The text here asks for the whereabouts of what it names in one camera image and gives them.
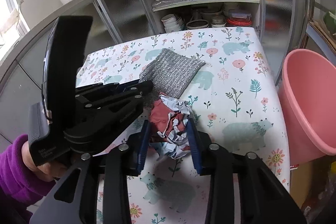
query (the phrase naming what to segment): window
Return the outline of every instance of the window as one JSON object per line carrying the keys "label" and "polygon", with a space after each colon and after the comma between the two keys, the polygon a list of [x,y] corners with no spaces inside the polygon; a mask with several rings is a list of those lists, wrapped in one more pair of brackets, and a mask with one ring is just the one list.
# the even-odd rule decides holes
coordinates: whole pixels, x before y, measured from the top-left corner
{"label": "window", "polygon": [[29,32],[22,14],[17,22],[18,4],[16,0],[0,0],[0,60],[12,46]]}

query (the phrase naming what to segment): table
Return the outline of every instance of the table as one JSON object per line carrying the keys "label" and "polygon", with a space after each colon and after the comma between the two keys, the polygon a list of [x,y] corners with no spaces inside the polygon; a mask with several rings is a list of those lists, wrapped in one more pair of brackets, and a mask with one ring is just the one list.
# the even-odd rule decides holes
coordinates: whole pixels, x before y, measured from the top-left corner
{"label": "table", "polygon": [[[206,61],[181,96],[192,107],[197,129],[235,153],[255,151],[289,191],[285,122],[253,28],[180,31],[108,47],[87,56],[78,72],[77,86],[138,79],[163,48]],[[139,132],[148,113],[145,110],[105,152]],[[197,175],[190,155],[178,160],[157,158],[149,149],[142,179],[127,178],[132,223],[204,223],[209,176]],[[161,188],[160,179],[169,187]],[[98,190],[97,223],[102,221],[103,186],[104,178]]]}

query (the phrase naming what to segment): green object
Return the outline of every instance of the green object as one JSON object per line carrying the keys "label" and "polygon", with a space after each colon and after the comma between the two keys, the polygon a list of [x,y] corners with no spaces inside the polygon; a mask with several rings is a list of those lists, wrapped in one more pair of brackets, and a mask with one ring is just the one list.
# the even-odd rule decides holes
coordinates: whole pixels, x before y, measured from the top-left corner
{"label": "green object", "polygon": [[[330,12],[334,15],[336,14],[336,10],[331,10]],[[326,13],[323,17],[323,21],[331,35],[336,33],[336,19],[334,19],[329,13]]]}

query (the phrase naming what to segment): hand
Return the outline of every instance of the hand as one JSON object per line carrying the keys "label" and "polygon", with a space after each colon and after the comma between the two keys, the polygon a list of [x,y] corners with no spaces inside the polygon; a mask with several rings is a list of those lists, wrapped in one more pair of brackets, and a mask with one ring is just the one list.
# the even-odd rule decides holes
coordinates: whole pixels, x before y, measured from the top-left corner
{"label": "hand", "polygon": [[29,152],[28,142],[25,142],[23,144],[21,148],[21,153],[22,153],[23,163],[40,180],[47,181],[47,182],[53,181],[54,178],[60,178],[67,170],[67,168],[63,164],[55,160],[36,167],[30,155],[30,152]]}

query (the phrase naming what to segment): purple fleece jacket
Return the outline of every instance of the purple fleece jacket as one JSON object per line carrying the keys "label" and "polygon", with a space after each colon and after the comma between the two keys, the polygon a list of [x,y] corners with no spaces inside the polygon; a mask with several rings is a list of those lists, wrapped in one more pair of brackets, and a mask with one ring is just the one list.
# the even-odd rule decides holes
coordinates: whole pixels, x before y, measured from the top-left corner
{"label": "purple fleece jacket", "polygon": [[10,218],[6,212],[11,207],[28,223],[32,213],[27,207],[46,196],[55,185],[53,181],[38,179],[23,163],[21,147],[27,140],[27,135],[19,136],[0,154],[0,219]]}

